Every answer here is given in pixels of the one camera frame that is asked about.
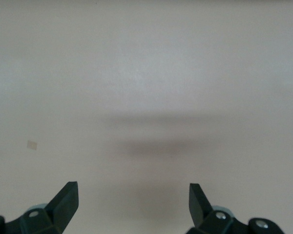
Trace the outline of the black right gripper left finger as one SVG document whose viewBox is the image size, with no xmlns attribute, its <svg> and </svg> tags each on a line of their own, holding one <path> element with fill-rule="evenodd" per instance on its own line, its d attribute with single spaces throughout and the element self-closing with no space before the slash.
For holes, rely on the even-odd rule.
<svg viewBox="0 0 293 234">
<path fill-rule="evenodd" d="M 0 215 L 0 234 L 63 234 L 78 209 L 78 183 L 68 182 L 43 208 L 33 208 L 6 222 Z"/>
</svg>

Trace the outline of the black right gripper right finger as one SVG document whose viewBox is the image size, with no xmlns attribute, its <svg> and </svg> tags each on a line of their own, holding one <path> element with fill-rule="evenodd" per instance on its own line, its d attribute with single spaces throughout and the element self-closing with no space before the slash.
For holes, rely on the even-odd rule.
<svg viewBox="0 0 293 234">
<path fill-rule="evenodd" d="M 255 217 L 244 224 L 229 209 L 211 206 L 199 184 L 189 185 L 188 206 L 194 227 L 185 234 L 283 234 L 271 220 Z"/>
</svg>

